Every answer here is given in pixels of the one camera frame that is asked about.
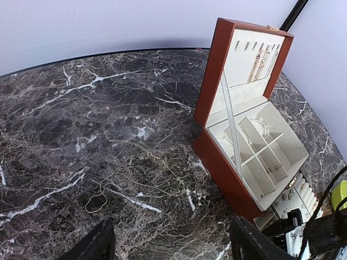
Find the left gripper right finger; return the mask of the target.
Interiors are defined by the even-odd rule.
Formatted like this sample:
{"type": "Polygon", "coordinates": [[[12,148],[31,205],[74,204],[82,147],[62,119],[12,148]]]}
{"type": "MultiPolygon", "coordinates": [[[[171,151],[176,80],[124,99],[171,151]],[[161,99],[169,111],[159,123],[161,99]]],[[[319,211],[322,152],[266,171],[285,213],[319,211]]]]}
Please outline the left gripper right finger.
{"type": "Polygon", "coordinates": [[[233,259],[295,259],[278,248],[244,217],[234,216],[230,224],[233,259]]]}

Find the red jewelry box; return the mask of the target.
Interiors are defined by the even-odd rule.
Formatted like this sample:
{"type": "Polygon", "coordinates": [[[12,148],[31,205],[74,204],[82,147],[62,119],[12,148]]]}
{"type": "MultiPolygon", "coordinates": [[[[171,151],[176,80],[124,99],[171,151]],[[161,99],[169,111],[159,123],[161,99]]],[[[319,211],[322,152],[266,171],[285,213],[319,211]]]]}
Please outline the red jewelry box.
{"type": "Polygon", "coordinates": [[[232,210],[250,221],[263,216],[309,156],[270,101],[293,39],[219,18],[196,105],[202,132],[193,149],[232,210]],[[217,140],[221,133],[233,147],[217,140]],[[278,164],[278,171],[268,170],[278,164]]]}

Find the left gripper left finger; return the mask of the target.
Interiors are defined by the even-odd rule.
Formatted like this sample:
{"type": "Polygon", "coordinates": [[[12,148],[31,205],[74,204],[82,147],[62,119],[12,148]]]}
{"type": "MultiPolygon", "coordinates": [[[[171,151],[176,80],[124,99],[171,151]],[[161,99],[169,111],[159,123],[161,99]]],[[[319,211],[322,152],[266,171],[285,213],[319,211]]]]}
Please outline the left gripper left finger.
{"type": "Polygon", "coordinates": [[[58,259],[114,259],[115,234],[110,219],[102,220],[58,259]]]}

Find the red jewelry tray insert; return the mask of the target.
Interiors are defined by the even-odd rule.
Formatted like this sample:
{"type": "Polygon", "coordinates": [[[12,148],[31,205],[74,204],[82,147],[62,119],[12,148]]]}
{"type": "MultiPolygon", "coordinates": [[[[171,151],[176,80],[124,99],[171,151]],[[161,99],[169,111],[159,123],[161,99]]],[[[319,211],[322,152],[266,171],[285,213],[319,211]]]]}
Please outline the red jewelry tray insert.
{"type": "Polygon", "coordinates": [[[300,210],[303,222],[309,221],[318,206],[318,198],[312,187],[300,171],[284,189],[263,216],[254,219],[259,230],[264,230],[279,219],[286,219],[287,214],[295,209],[300,210]]]}

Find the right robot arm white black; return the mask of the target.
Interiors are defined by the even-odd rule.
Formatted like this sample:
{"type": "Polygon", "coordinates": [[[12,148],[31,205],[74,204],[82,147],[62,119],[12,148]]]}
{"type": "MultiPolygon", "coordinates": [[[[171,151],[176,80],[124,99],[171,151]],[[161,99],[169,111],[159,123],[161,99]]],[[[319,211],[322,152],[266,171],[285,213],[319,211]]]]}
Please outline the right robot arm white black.
{"type": "Polygon", "coordinates": [[[310,250],[310,256],[315,258],[318,255],[346,246],[346,209],[342,209],[342,206],[346,203],[346,198],[337,205],[334,213],[317,218],[319,210],[334,183],[345,172],[346,167],[344,166],[332,178],[320,198],[312,217],[306,223],[297,259],[303,259],[306,247],[310,250]]]}

